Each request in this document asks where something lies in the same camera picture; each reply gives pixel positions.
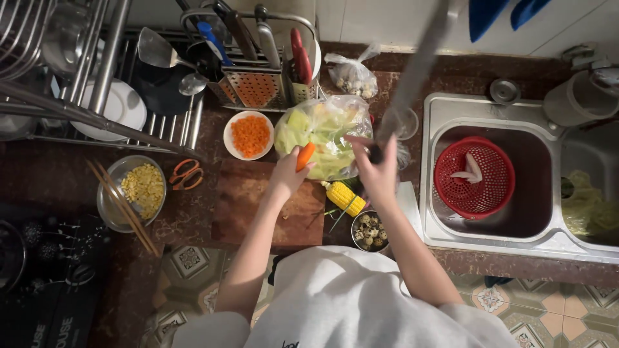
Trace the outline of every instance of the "black stovetop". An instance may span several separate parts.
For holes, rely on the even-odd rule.
[[[0,294],[0,347],[86,346],[110,255],[99,217],[56,217],[0,202],[27,244],[17,284]]]

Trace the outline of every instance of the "brown marble countertop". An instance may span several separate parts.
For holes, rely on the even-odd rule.
[[[356,57],[363,45],[322,43],[323,52],[337,52]],[[366,62],[378,79],[379,93],[370,100],[370,113],[377,120],[394,92],[407,54],[381,54]],[[414,104],[420,124],[423,100],[433,92],[487,95],[492,80],[506,77],[515,80],[524,99],[541,99],[552,88],[567,80],[569,69],[548,59],[523,59],[504,56],[441,56],[428,83]],[[326,67],[321,71],[321,85],[326,92],[338,92],[330,82]],[[191,191],[170,191],[163,209],[148,227],[154,242],[164,245],[192,245],[211,248],[236,248],[210,240],[210,224],[215,204],[221,160],[230,158],[222,141],[226,122],[236,112],[207,103],[202,115],[197,150],[210,159],[202,163],[204,182]],[[276,123],[281,115],[268,114]],[[400,173],[402,181],[412,181],[418,194],[420,179],[421,130],[405,142],[412,157]],[[182,159],[178,155],[119,150],[107,147],[78,146],[42,141],[15,141],[0,149],[0,199],[17,204],[34,204],[51,212],[97,213],[95,192],[97,179],[85,166],[85,158],[96,158],[104,166],[129,154],[145,154],[156,160],[164,172],[171,173]],[[261,160],[275,162],[271,151]],[[327,209],[332,204],[327,202]],[[333,221],[325,220],[323,244],[353,246],[350,217],[345,217],[331,234]],[[159,260],[147,254],[133,234],[114,234],[115,248],[106,289],[98,305],[89,336],[89,347],[135,347],[142,335],[144,320],[153,310],[151,298],[157,283]],[[432,248],[436,258],[449,271],[494,276],[543,279],[619,287],[619,266],[610,264],[531,258],[496,253]]]

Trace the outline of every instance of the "red colander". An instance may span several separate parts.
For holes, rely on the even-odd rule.
[[[466,169],[470,153],[482,171],[482,180],[472,184],[463,178],[452,178]],[[509,157],[488,139],[466,137],[451,144],[436,160],[434,187],[449,208],[465,219],[488,217],[509,202],[514,193],[516,176]]]

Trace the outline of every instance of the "corn cob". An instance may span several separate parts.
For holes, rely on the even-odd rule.
[[[346,211],[350,216],[357,216],[361,209],[365,207],[365,201],[363,198],[358,196],[355,197],[355,194],[343,183],[339,181],[335,181],[333,183],[321,181],[320,184],[327,189],[327,197],[342,210],[346,209],[346,207],[350,204],[350,201],[355,198],[354,202]]]

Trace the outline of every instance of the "wooden cutting board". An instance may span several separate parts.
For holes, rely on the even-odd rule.
[[[211,239],[241,244],[251,224],[274,163],[224,160],[217,183]],[[322,245],[325,189],[305,181],[277,217],[273,246]]]

